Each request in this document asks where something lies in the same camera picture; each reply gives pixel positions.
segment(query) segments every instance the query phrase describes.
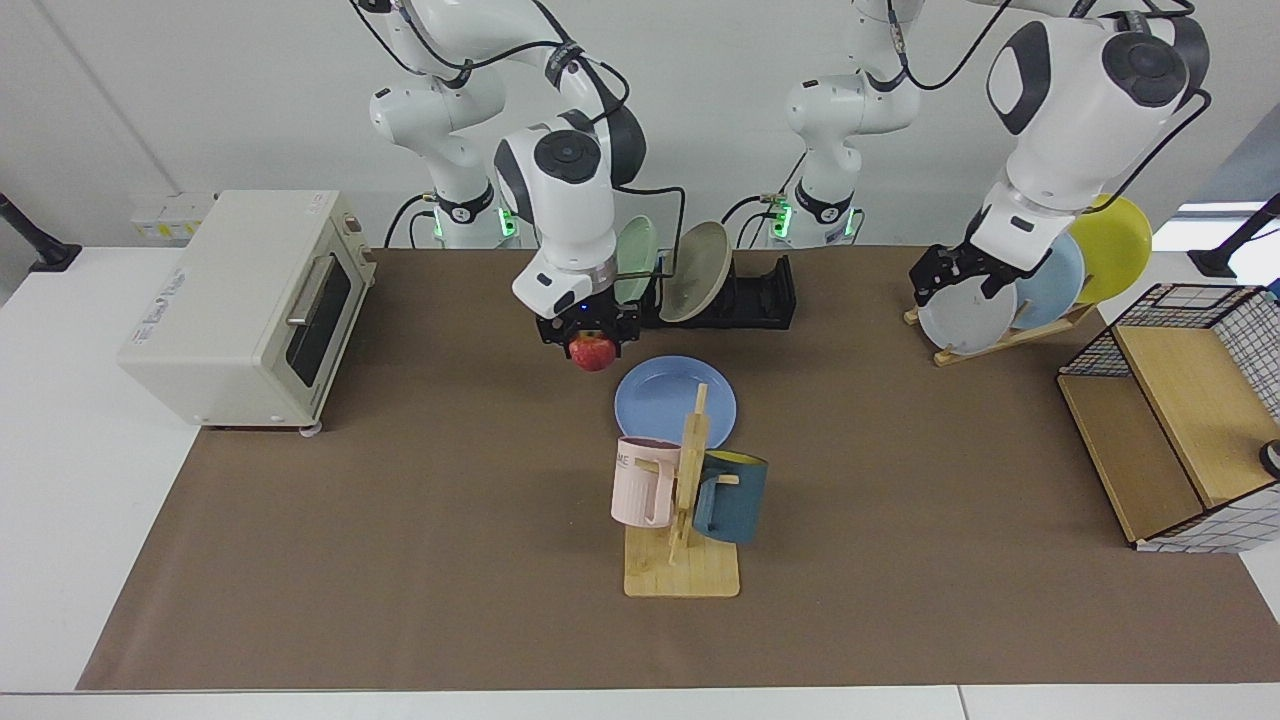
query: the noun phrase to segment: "red apple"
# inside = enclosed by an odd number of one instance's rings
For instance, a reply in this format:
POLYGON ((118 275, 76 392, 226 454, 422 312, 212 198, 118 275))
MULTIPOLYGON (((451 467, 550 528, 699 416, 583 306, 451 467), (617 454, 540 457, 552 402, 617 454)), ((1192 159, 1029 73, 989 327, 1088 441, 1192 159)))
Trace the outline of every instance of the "red apple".
POLYGON ((570 341, 568 354, 588 373, 599 373, 617 360, 613 341, 598 332, 580 332, 570 341))

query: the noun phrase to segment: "oven door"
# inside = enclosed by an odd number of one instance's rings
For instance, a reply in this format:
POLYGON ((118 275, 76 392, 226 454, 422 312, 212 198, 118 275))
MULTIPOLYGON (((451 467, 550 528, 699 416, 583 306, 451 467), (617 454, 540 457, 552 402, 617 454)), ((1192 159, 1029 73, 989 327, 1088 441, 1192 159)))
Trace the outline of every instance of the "oven door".
POLYGON ((288 332, 274 368, 312 415, 324 401, 364 292, 365 281, 330 220, 284 318, 288 332))

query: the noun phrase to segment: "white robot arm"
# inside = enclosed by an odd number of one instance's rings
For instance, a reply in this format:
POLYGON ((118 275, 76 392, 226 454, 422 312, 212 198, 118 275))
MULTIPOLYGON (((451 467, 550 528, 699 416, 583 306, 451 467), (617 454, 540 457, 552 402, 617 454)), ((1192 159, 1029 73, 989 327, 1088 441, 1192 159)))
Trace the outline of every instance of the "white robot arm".
POLYGON ((442 208, 454 220, 458 208, 471 218, 494 201, 474 149, 451 135, 502 111, 500 83, 485 68, 506 59, 531 65, 564 96, 568 111, 507 136, 494 155, 507 208, 540 238, 512 291, 539 318, 557 323, 556 332, 540 323, 544 341, 567 347, 576 331, 590 329, 621 351, 622 342, 639 336, 639 322, 618 309, 609 292, 617 245, 613 188, 636 177, 646 146, 625 94, 617 97, 602 74, 617 73, 590 58, 539 0, 361 5, 388 14, 396 49, 403 50, 406 64, 428 74, 375 96, 374 122, 394 142, 434 163, 442 208), (443 61, 442 55, 452 59, 443 61), (456 77, 444 79, 449 74, 456 77), (453 201, 451 193, 472 200, 453 201))
POLYGON ((492 69, 461 77, 435 59, 407 3, 361 0, 360 6, 376 13, 392 53, 416 76, 374 94, 369 115, 383 137, 425 160, 435 183, 436 238, 448 249, 500 247, 517 225, 489 182, 486 155, 453 133, 502 113, 502 81, 492 69))
POLYGON ((1018 146, 957 247, 933 246, 911 269, 916 304, 968 278, 983 292, 1025 278, 1050 245, 1165 131, 1208 70, 1188 15, 1050 18, 1000 51, 987 94, 1018 146))
MULTIPOLYGON (((924 0, 893 5, 905 36, 924 0)), ((773 237, 796 249, 838 245, 850 237, 854 188, 863 168, 852 137, 900 131, 920 113, 920 88, 900 82, 902 65, 884 0, 854 0, 852 10, 846 41, 854 72, 805 81, 787 96, 787 123, 808 152, 800 179, 787 188, 786 217, 773 237), (893 78, 899 82, 888 82, 893 78)))

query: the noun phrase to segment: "mug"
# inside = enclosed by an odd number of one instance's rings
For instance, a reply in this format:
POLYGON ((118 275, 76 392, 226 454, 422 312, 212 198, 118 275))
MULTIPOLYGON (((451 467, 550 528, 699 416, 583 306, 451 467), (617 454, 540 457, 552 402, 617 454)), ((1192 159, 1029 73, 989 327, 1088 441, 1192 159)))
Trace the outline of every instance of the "mug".
POLYGON ((636 528, 671 525, 680 446, 653 438, 618 441, 613 468, 613 519, 636 528))
POLYGON ((751 542, 768 471, 769 464, 759 457, 727 450, 707 451, 694 507, 694 529, 722 542, 751 542))

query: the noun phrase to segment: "wall outlet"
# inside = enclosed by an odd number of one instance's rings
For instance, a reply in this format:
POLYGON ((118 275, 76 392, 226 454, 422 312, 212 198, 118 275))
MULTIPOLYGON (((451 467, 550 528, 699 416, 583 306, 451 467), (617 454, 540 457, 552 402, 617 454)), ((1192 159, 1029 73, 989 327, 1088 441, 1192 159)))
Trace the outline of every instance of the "wall outlet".
POLYGON ((218 195, 214 192, 136 197, 137 209, 129 220, 148 242, 182 246, 196 234, 216 200, 218 195))

